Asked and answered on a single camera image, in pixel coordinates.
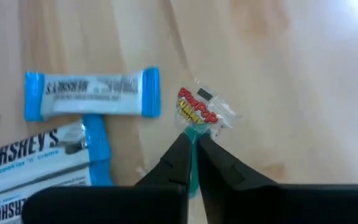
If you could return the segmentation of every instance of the ring pop logo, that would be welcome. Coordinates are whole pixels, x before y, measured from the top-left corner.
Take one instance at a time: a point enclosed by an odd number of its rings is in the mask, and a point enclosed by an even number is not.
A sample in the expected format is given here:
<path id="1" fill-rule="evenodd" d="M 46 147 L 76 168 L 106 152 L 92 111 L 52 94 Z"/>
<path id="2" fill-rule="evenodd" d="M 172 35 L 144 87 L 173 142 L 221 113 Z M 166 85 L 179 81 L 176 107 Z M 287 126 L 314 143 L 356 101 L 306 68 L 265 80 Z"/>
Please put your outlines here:
<path id="1" fill-rule="evenodd" d="M 196 100 L 186 88 L 180 88 L 177 106 L 179 114 L 195 124 L 216 124 L 218 122 L 216 113 L 209 111 L 205 103 Z"/>

